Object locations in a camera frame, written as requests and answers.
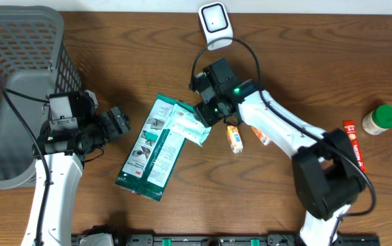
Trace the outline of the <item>orange white small packet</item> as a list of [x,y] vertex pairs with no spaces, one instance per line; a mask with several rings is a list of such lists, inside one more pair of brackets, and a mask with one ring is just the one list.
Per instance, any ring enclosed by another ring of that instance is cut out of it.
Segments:
[[227,126],[226,136],[230,144],[231,150],[234,154],[238,154],[243,151],[244,146],[239,134],[239,130],[236,126]]

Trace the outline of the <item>light green wipes pack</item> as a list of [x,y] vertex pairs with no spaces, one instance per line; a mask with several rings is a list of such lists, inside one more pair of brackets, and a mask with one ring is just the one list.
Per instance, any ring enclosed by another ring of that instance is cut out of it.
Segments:
[[211,127],[204,126],[191,111],[178,104],[174,104],[170,117],[164,126],[200,147],[211,132]]

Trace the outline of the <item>green 3M product pouch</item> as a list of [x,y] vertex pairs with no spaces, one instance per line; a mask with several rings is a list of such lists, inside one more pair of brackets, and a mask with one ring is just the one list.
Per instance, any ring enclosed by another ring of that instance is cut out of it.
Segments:
[[192,106],[158,94],[115,184],[151,200],[160,201],[185,143],[185,138],[164,127],[173,107]]

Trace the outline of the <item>red Nescafe stick box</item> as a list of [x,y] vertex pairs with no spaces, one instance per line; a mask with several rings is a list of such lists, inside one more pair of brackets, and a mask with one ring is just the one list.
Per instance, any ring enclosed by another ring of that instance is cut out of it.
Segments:
[[353,120],[343,121],[343,127],[350,139],[350,143],[354,150],[354,155],[362,172],[366,172],[366,167],[363,161],[363,155],[359,146],[358,136],[356,134],[356,127]]

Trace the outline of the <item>green lid white jar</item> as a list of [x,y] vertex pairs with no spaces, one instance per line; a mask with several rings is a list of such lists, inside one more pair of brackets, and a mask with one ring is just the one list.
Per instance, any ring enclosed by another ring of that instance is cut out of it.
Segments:
[[370,135],[379,135],[392,128],[392,106],[380,105],[362,120],[364,130]]

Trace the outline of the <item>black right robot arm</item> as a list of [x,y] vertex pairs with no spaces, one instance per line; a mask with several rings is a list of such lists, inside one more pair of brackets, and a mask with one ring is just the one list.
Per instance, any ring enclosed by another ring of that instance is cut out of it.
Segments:
[[267,135],[291,159],[296,193],[306,209],[300,240],[305,245],[333,245],[358,195],[373,188],[347,134],[306,123],[259,83],[241,81],[232,72],[201,72],[192,76],[189,88],[202,98],[194,111],[205,126],[235,116]]

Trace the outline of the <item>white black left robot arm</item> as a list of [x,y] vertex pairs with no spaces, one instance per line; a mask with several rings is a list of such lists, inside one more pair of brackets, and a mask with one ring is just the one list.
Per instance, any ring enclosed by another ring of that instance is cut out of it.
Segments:
[[118,107],[100,114],[91,91],[49,96],[50,118],[34,139],[36,186],[23,245],[70,245],[73,206],[86,155],[131,129]]

